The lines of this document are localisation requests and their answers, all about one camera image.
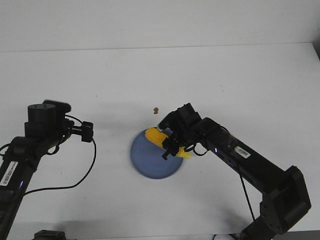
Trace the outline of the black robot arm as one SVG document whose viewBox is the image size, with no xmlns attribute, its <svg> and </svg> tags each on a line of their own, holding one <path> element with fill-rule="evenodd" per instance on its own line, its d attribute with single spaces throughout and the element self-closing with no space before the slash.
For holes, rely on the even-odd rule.
<svg viewBox="0 0 320 240">
<path fill-rule="evenodd" d="M 93 142 L 94 125 L 83 121 L 76 126 L 69 116 L 71 105 L 44 100 L 27 108 L 28 120 L 24 136 L 15 137 L 4 145 L 0 166 L 0 238 L 7 239 L 28 185 L 45 155 L 56 154 L 60 145 L 71 135 L 81 136 L 83 142 Z"/>
<path fill-rule="evenodd" d="M 311 209 L 304 176 L 296 166 L 282 170 L 225 127 L 201 118 L 190 103 L 170 112 L 157 128 L 171 132 L 162 142 L 164 159 L 175 156 L 180 147 L 189 152 L 200 143 L 261 192 L 260 215 L 241 231 L 241 240 L 271 240 L 283 235 Z"/>
</svg>

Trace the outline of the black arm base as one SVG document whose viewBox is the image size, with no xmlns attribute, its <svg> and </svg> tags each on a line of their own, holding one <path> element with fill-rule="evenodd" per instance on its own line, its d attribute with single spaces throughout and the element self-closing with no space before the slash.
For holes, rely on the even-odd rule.
<svg viewBox="0 0 320 240">
<path fill-rule="evenodd" d="M 34 234 L 34 240 L 66 240 L 64 231 L 40 230 Z"/>
</svg>

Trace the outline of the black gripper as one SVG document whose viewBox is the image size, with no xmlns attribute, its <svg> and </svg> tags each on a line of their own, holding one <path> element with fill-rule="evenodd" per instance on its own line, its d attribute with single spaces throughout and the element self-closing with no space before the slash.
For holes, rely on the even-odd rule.
<svg viewBox="0 0 320 240">
<path fill-rule="evenodd" d="M 202 119 L 190 103 L 178 107 L 168 113 L 157 125 L 158 129 L 164 131 L 169 129 L 171 136 L 166 137 L 162 142 L 165 149 L 162 158 L 168 159 L 169 155 L 175 157 L 180 150 L 180 145 L 191 145 L 194 140 L 192 137 L 192 127 Z"/>
<path fill-rule="evenodd" d="M 65 120 L 65 139 L 71 135 L 81 136 L 81 141 L 91 143 L 94 136 L 94 124 L 92 122 L 83 121 L 80 126 L 76 126 L 73 120 Z"/>
</svg>

